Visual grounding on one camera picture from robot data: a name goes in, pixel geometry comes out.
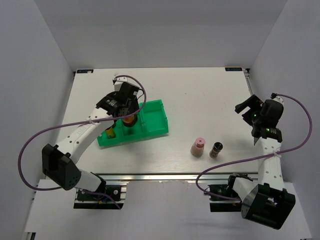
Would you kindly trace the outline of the red-lid sauce jar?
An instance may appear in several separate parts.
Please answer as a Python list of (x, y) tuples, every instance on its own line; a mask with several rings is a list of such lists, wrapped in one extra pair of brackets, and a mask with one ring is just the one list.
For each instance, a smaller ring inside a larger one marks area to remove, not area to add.
[(131, 128), (137, 123), (137, 121), (138, 121), (138, 116), (135, 114), (135, 115), (123, 118), (122, 124), (127, 128)]

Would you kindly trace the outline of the small yellow-label white-cap bottle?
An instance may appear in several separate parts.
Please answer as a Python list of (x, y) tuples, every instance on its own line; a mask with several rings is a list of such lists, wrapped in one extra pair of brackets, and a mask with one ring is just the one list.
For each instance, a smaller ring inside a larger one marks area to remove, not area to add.
[(106, 136), (107, 136), (108, 139), (113, 139), (113, 138), (116, 137), (116, 133), (115, 133), (115, 131), (114, 131), (112, 126), (107, 128), (105, 130), (105, 133), (106, 133)]

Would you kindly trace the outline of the pink-cap spice shaker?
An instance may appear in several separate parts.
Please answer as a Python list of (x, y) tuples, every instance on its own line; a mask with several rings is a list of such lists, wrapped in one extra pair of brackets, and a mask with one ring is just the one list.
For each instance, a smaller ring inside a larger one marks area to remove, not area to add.
[(191, 154), (196, 158), (201, 157), (204, 152), (205, 144), (206, 144), (205, 139), (202, 137), (198, 137), (194, 141), (193, 145), (191, 146), (191, 149), (190, 149)]

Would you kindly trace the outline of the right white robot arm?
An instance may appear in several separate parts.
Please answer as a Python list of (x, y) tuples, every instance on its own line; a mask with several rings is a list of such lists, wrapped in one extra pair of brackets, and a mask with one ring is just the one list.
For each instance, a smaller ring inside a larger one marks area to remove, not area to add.
[(242, 118), (252, 127), (254, 145), (263, 157), (258, 160), (257, 181), (234, 173), (229, 176), (225, 187), (229, 198), (240, 198), (242, 218), (275, 230), (283, 226), (296, 203), (295, 196), (285, 188), (278, 153), (283, 138), (277, 124), (284, 112), (283, 103), (280, 97), (262, 101), (252, 95), (235, 106), (238, 114), (249, 108)]

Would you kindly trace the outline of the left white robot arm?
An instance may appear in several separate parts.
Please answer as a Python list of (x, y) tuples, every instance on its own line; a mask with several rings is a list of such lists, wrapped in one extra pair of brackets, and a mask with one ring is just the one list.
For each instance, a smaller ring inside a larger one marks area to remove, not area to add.
[(88, 116), (88, 123), (81, 124), (74, 132), (54, 146), (42, 149), (42, 172), (58, 186), (68, 191), (72, 188), (88, 191), (99, 200), (105, 196), (106, 182), (96, 174), (77, 167), (85, 150), (105, 130), (111, 128), (117, 118), (131, 116), (139, 109), (139, 87), (123, 82), (118, 91), (103, 97)]

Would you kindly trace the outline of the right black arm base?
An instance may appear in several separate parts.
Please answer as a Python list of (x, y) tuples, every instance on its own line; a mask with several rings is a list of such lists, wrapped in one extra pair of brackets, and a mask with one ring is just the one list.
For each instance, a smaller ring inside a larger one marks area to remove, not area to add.
[(204, 195), (210, 196), (211, 213), (235, 213), (241, 212), (242, 202), (239, 195), (233, 190), (236, 178), (253, 182), (247, 174), (234, 173), (228, 177), (225, 184), (209, 184)]

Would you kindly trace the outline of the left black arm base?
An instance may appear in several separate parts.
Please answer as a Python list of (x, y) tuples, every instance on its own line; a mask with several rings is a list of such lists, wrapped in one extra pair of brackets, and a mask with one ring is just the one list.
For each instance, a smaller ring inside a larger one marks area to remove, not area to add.
[(95, 195), (78, 189), (75, 194), (74, 209), (120, 210), (126, 199), (127, 182), (108, 181), (104, 195)]

